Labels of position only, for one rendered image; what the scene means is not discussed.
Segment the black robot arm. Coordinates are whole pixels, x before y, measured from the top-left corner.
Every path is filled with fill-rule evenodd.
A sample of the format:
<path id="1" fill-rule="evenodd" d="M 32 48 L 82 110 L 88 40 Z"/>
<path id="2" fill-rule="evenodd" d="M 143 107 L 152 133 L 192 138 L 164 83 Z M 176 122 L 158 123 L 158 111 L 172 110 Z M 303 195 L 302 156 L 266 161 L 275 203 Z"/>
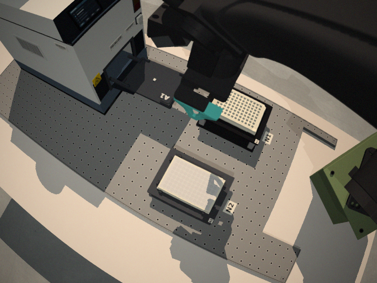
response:
<path id="1" fill-rule="evenodd" d="M 147 36 L 157 48 L 193 41 L 187 68 L 211 78 L 220 58 L 214 48 L 269 59 L 377 129 L 377 0 L 162 1 Z M 347 207 L 377 224 L 377 149 L 367 148 L 348 175 Z"/>

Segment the small grey label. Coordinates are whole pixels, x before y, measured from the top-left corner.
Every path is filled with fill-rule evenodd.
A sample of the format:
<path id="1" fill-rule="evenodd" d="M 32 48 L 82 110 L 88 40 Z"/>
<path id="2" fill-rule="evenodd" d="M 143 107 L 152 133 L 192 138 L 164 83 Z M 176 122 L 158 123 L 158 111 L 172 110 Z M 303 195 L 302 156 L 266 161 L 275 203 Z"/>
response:
<path id="1" fill-rule="evenodd" d="M 228 200 L 224 209 L 223 209 L 223 212 L 225 212 L 229 215 L 232 215 L 236 205 L 237 205 L 237 203 L 234 203 L 234 202 Z"/>

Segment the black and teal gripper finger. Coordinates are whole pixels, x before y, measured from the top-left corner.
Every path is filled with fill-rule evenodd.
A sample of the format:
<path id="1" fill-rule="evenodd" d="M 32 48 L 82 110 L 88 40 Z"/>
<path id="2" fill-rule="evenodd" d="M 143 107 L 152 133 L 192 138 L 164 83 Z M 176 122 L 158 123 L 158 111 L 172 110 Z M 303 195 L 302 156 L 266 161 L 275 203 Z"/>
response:
<path id="1" fill-rule="evenodd" d="M 188 116 L 196 121 L 198 120 L 203 120 L 203 119 L 207 119 L 207 120 L 212 120 L 212 121 L 217 121 L 223 111 L 223 108 L 209 102 L 205 111 L 204 112 L 201 112 L 177 99 L 175 99 L 173 97 L 173 100 L 176 101 L 179 105 L 181 105 L 186 113 L 188 114 Z M 194 111 L 197 111 L 199 112 L 198 114 L 195 114 Z"/>

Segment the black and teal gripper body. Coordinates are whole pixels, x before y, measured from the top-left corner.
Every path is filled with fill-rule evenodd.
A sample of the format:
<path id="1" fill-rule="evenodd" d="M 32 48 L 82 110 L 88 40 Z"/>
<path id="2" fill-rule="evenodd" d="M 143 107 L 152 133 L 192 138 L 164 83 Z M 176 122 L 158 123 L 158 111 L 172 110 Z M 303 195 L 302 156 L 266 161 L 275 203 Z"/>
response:
<path id="1" fill-rule="evenodd" d="M 181 78 L 181 82 L 174 93 L 174 98 L 200 112 L 204 112 L 210 99 L 195 92 L 199 88 L 212 94 L 213 98 L 225 103 L 240 76 L 249 54 L 242 53 L 229 55 L 216 48 L 220 54 L 211 78 L 206 77 L 190 68 Z"/>

